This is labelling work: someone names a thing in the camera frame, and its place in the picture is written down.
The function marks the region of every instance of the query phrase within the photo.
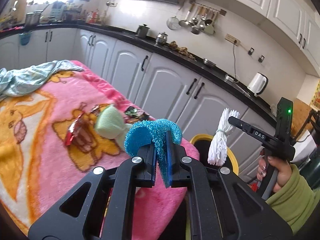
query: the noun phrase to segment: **wall socket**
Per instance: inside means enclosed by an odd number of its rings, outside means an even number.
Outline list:
[[[236,39],[234,36],[231,36],[230,34],[227,34],[225,36],[225,39],[227,41],[230,41],[232,44],[235,44],[235,41],[236,41],[236,46],[238,46],[240,44],[240,41],[238,39]]]

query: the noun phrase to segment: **kitchen counter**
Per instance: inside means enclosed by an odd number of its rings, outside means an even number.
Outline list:
[[[220,86],[225,91],[229,92],[231,95],[238,98],[253,111],[259,114],[263,119],[265,119],[270,125],[276,127],[276,119],[271,113],[270,106],[259,97],[255,97],[254,94],[247,89],[247,87],[242,83],[231,83],[225,80],[225,75],[227,74],[218,67],[213,69],[208,68],[202,59],[195,55],[196,60],[192,60],[182,54],[170,50],[167,46],[158,46],[155,44],[155,39],[147,37],[146,39],[139,38],[135,36],[134,32],[124,30],[112,26],[96,25],[96,24],[85,24],[82,21],[75,21],[74,23],[53,23],[53,24],[43,24],[35,27],[22,28],[20,30],[10,30],[0,33],[0,39],[11,36],[18,33],[23,33],[25,31],[41,30],[41,29],[51,29],[51,28],[78,28],[83,30],[88,30],[95,33],[100,33],[103,35],[108,35],[114,37],[118,40],[127,42],[134,46],[140,47],[152,53],[157,53],[164,56],[172,61],[177,62],[180,65],[198,73],[214,84]]]

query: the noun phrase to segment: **pink blanket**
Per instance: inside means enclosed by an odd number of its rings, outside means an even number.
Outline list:
[[[34,93],[0,102],[0,201],[27,234],[31,224],[95,166],[119,166],[129,156],[115,141],[94,132],[96,116],[89,110],[108,104],[124,112],[133,104],[82,63],[83,72],[60,72]],[[91,123],[91,143],[67,149],[68,126],[85,111]],[[198,159],[193,145],[182,140],[187,155]],[[156,184],[136,195],[132,239],[158,239],[186,189],[164,187],[156,169]]]

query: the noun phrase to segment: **blue scouring cloth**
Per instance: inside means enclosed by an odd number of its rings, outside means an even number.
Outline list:
[[[171,130],[173,143],[180,144],[182,140],[180,127],[167,119],[135,123],[127,133],[124,142],[125,151],[130,156],[136,156],[141,146],[150,144],[151,141],[154,142],[159,168],[166,187],[169,187],[165,154],[165,133],[168,130]]]

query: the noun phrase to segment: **white kettle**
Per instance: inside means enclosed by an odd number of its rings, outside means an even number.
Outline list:
[[[256,73],[254,78],[251,80],[249,86],[247,87],[250,91],[254,93],[254,95],[257,97],[260,95],[268,85],[268,78],[265,75],[262,75],[261,73]]]

